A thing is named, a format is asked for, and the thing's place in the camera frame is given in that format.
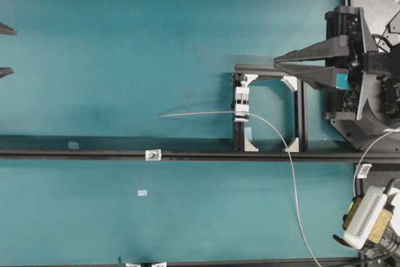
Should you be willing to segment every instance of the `white device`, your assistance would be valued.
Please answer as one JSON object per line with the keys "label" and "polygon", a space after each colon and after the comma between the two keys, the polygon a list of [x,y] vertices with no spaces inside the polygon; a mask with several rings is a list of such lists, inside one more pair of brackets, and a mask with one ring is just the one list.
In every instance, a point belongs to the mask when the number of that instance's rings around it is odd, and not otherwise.
{"label": "white device", "polygon": [[369,187],[344,232],[343,240],[355,249],[363,248],[387,199],[381,188]]}

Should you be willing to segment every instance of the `white cable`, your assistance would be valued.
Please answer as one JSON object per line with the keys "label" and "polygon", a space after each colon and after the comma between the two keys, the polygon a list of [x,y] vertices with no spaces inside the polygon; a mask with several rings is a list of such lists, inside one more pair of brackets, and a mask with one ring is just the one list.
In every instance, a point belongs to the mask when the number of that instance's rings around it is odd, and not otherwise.
{"label": "white cable", "polygon": [[387,133],[384,133],[382,136],[380,136],[380,137],[378,137],[375,141],[373,141],[372,143],[371,143],[371,145],[369,145],[368,146],[368,148],[367,148],[367,150],[365,150],[365,152],[364,152],[364,154],[361,156],[361,159],[359,160],[359,162],[358,162],[358,164],[357,164],[357,167],[356,167],[356,170],[355,170],[355,172],[354,172],[354,176],[353,176],[353,178],[352,178],[352,185],[353,185],[353,189],[352,189],[352,195],[354,196],[354,197],[356,197],[356,180],[357,180],[357,175],[358,175],[358,171],[359,171],[359,169],[360,169],[360,165],[361,165],[361,163],[362,163],[362,161],[363,161],[363,159],[365,158],[365,156],[367,155],[367,153],[368,153],[368,151],[377,143],[377,142],[379,142],[380,140],[382,140],[383,138],[385,138],[386,136],[389,136],[391,133],[394,133],[394,132],[398,132],[400,130],[400,128],[395,128],[395,129],[391,129],[390,131],[388,131]]}
{"label": "white cable", "polygon": [[[195,113],[179,113],[179,114],[162,114],[162,115],[158,115],[158,116],[159,117],[175,117],[175,116],[208,115],[208,114],[234,114],[234,113],[236,113],[236,112],[235,111],[211,111],[211,112],[195,112]],[[294,172],[293,160],[292,160],[292,156],[289,151],[288,145],[286,144],[282,134],[278,131],[278,129],[267,119],[264,119],[263,117],[260,117],[253,113],[247,113],[247,112],[241,112],[241,113],[245,113],[249,116],[256,117],[256,118],[260,119],[261,121],[265,122],[266,124],[268,124],[275,131],[275,133],[281,138],[283,144],[285,145],[287,156],[289,156],[290,165],[292,167],[294,200],[295,200],[295,204],[296,204],[296,216],[297,216],[297,223],[299,225],[300,233],[303,238],[302,240],[304,241],[304,244],[306,245],[308,253],[312,257],[312,259],[315,261],[315,263],[318,265],[318,267],[322,267],[321,264],[319,263],[319,261],[317,260],[317,258],[314,256],[314,253],[311,251],[311,248],[310,248],[307,238],[306,238],[306,234],[304,234],[304,230],[302,227],[303,224],[302,224],[301,218],[300,218],[299,196],[298,196],[298,189],[297,189],[298,187],[297,187],[297,182],[296,182],[296,173]]]}

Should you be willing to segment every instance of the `small blue label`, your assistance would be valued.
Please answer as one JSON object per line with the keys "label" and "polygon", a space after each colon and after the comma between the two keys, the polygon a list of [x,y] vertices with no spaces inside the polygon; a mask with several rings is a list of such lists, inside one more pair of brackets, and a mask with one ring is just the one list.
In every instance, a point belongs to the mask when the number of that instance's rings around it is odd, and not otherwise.
{"label": "small blue label", "polygon": [[345,73],[337,73],[336,74],[336,89],[350,89],[349,83],[348,83],[348,75]]}

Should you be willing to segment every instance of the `teal table surface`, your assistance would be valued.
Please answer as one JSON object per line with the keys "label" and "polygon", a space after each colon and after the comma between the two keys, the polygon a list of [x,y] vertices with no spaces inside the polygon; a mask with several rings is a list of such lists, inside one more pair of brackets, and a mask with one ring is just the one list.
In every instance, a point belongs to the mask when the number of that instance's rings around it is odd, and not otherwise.
{"label": "teal table surface", "polygon": [[[225,149],[230,116],[157,115],[229,109],[234,63],[323,40],[324,13],[340,2],[0,0],[0,21],[18,30],[0,36],[0,66],[15,71],[0,80],[0,147]],[[250,98],[293,138],[283,83],[257,83]],[[337,148],[322,100],[308,89],[311,147]],[[262,150],[282,147],[248,126]],[[296,168],[315,254],[355,256],[331,238],[353,167]],[[287,163],[0,161],[0,265],[307,258],[292,185]]]}

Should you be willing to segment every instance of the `cable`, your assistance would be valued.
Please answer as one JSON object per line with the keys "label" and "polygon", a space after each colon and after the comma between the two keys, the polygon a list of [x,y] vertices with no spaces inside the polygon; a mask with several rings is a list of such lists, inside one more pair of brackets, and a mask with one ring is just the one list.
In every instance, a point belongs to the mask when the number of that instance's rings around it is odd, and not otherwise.
{"label": "cable", "polygon": [[386,185],[386,188],[383,191],[383,193],[388,195],[390,190],[394,187],[394,184],[396,184],[398,181],[400,181],[400,178],[392,178],[390,182]]}
{"label": "cable", "polygon": [[[207,114],[235,114],[235,113],[236,113],[235,111],[210,111],[210,112],[195,112],[195,113],[162,114],[162,115],[158,115],[158,116],[159,117],[176,117],[176,116],[193,116],[193,115],[207,115]],[[304,230],[303,230],[303,227],[302,227],[303,224],[302,224],[301,218],[300,218],[299,196],[298,196],[298,189],[297,189],[298,187],[297,187],[297,182],[296,182],[296,173],[295,173],[295,170],[294,170],[293,160],[292,160],[291,153],[289,151],[289,147],[286,144],[282,134],[278,131],[278,129],[271,122],[269,122],[267,119],[264,119],[263,117],[260,117],[260,116],[258,116],[256,114],[253,114],[253,113],[246,113],[246,114],[249,115],[249,116],[258,118],[261,121],[263,121],[266,124],[268,124],[275,131],[275,133],[281,138],[283,144],[285,145],[287,156],[289,156],[290,165],[291,165],[291,168],[292,168],[294,200],[295,200],[295,204],[296,204],[296,216],[297,216],[297,223],[299,225],[300,233],[301,233],[301,236],[303,238],[302,240],[304,241],[304,244],[306,245],[308,253],[312,257],[312,259],[315,261],[315,263],[319,267],[322,267],[322,265],[319,263],[317,258],[314,256],[314,253],[311,251],[311,248],[310,248],[310,246],[308,244],[308,241],[307,241],[307,238],[306,238],[306,234],[304,233]]]}
{"label": "cable", "polygon": [[390,49],[392,49],[392,47],[393,47],[392,43],[390,43],[390,41],[389,41],[385,36],[383,36],[383,35],[381,35],[381,34],[373,34],[372,37],[373,37],[374,39],[379,39],[379,41],[377,42],[377,45],[379,44],[379,42],[381,42],[381,40],[383,40],[383,41],[386,43],[386,45],[387,45]]}
{"label": "cable", "polygon": [[358,162],[358,164],[357,164],[356,170],[355,170],[355,172],[354,172],[354,176],[353,176],[353,178],[352,178],[352,181],[353,181],[353,182],[352,182],[352,183],[353,183],[353,184],[352,184],[352,185],[353,185],[353,187],[352,187],[352,188],[353,188],[353,189],[352,189],[352,195],[353,195],[354,197],[356,197],[356,180],[357,180],[357,174],[358,174],[360,165],[361,165],[363,159],[365,158],[365,156],[367,155],[368,151],[369,151],[377,142],[379,142],[380,140],[382,140],[382,139],[385,138],[386,136],[389,136],[391,133],[398,132],[399,130],[400,130],[400,128],[391,129],[390,131],[388,131],[387,133],[383,134],[382,136],[378,137],[375,141],[373,141],[373,142],[371,143],[371,145],[368,146],[367,150],[365,150],[364,154],[361,156],[361,159],[359,160],[359,162]]}

